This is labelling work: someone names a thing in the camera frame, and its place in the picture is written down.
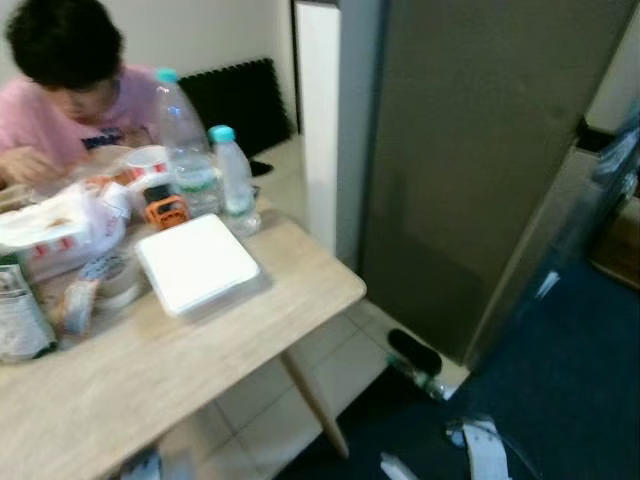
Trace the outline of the large teal-capped water bottle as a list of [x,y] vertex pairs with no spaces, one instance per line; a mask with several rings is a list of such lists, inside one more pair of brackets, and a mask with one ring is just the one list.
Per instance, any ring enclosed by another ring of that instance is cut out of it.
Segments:
[[219,214],[220,179],[212,163],[209,137],[200,116],[170,68],[157,68],[155,138],[165,147],[175,191],[187,202],[189,215]]

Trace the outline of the small teal-capped water bottle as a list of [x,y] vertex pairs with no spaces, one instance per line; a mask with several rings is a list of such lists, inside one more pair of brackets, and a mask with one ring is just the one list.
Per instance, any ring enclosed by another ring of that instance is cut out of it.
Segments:
[[259,232],[261,218],[257,210],[251,180],[250,159],[236,142],[236,132],[229,125],[209,129],[221,179],[221,218],[237,236]]

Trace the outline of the white KFC food box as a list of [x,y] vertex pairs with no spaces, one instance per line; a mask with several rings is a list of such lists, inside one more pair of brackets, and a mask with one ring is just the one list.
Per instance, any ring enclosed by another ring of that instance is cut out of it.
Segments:
[[28,278],[45,282],[113,250],[131,214],[124,186],[77,182],[38,204],[0,214],[0,251],[17,253]]

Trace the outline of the red striped KFC cup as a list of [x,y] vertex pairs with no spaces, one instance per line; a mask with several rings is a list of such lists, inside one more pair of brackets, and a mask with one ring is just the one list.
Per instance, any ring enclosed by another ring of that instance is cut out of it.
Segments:
[[129,177],[127,187],[133,191],[164,186],[173,192],[174,175],[168,148],[160,145],[133,148],[124,156],[124,165]]

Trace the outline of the black sandal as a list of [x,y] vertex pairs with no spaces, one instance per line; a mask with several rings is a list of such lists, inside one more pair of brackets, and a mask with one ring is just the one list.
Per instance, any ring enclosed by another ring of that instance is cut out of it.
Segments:
[[422,374],[434,378],[434,376],[438,376],[442,372],[442,356],[439,356],[439,353],[435,352],[434,349],[425,346],[419,339],[404,332],[404,330],[389,330],[387,342],[388,346],[393,348],[399,358],[402,358],[408,366],[422,372]]

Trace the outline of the orange black small device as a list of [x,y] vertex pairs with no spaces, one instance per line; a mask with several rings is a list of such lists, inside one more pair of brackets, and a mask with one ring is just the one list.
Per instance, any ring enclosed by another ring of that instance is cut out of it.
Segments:
[[168,184],[142,189],[143,219],[156,230],[165,230],[187,223],[191,219],[184,198]]

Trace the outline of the black foam mat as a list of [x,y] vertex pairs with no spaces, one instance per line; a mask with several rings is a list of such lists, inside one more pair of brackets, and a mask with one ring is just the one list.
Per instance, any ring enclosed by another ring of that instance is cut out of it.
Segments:
[[273,60],[260,58],[179,78],[205,129],[228,125],[244,154],[256,156],[293,136]]

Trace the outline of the clear bottle with green cap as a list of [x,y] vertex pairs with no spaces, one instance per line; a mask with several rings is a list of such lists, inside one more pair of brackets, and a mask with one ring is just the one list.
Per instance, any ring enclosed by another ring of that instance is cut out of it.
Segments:
[[388,355],[387,364],[404,376],[404,379],[410,381],[415,387],[422,390],[431,401],[444,403],[453,396],[454,390],[451,387],[439,383],[434,375],[419,369],[419,367],[413,366],[411,362],[404,360],[402,357]]

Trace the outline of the grey two-door fridge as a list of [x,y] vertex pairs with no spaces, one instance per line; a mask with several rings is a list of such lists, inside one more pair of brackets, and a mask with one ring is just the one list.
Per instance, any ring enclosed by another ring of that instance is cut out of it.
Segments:
[[371,303],[467,370],[483,364],[596,163],[596,100],[623,82],[637,0],[389,0],[358,274]]

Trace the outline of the person in pink shirt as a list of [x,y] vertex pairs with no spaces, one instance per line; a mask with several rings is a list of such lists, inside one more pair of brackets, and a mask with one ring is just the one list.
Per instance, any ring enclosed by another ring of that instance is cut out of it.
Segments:
[[155,145],[155,74],[129,67],[99,0],[22,0],[6,24],[18,77],[0,88],[0,189],[59,182],[106,146]]

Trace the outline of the small brown snack packet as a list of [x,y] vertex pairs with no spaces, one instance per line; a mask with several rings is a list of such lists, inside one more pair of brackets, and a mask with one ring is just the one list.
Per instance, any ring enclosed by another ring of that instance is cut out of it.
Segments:
[[91,328],[93,305],[100,280],[73,280],[64,291],[60,306],[60,332],[69,337],[82,337]]

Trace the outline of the green snack pouch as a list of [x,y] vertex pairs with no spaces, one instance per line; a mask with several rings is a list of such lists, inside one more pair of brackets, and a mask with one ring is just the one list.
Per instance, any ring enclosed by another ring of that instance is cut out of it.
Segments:
[[58,338],[17,252],[0,251],[0,364],[35,360],[58,349]]

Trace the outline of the white lidded food container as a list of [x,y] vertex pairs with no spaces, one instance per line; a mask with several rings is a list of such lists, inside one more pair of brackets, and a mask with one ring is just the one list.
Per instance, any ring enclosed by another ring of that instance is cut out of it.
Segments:
[[160,230],[134,244],[166,315],[189,317],[261,273],[257,261],[216,215]]

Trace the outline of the round sauce tub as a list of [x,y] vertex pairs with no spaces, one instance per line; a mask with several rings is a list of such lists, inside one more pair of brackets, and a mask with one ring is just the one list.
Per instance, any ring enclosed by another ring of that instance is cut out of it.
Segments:
[[87,262],[79,279],[96,282],[93,308],[115,311],[131,305],[147,291],[146,276],[132,253],[114,250]]

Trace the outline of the brown cardboard box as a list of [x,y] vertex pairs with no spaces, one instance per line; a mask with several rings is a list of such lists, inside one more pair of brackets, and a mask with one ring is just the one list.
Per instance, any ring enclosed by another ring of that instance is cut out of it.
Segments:
[[640,289],[639,200],[627,197],[608,216],[588,250],[588,261],[616,282]]

